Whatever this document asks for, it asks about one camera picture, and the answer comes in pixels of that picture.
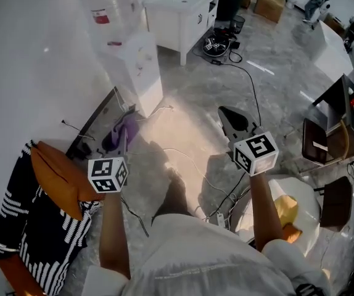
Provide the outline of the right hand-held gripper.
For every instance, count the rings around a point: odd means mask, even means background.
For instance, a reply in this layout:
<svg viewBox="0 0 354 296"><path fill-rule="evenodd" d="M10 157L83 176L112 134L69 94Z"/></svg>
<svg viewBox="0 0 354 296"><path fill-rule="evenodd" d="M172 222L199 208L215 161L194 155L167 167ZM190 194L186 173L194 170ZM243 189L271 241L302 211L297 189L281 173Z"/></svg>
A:
<svg viewBox="0 0 354 296"><path fill-rule="evenodd" d="M232 161L249 176L264 173L276 164L279 149L269 131L256 124L248 112L231 106L218 107L223 134L229 140Z"/></svg>

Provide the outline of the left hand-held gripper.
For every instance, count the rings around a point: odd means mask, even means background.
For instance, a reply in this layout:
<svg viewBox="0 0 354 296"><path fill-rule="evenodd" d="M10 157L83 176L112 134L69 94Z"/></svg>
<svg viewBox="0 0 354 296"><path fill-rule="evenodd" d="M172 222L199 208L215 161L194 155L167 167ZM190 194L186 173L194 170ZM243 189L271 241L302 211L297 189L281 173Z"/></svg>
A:
<svg viewBox="0 0 354 296"><path fill-rule="evenodd" d="M130 107L96 150L97 158L88 160L88 181L98 194L121 192L129 174L128 144L137 125L136 108Z"/></svg>

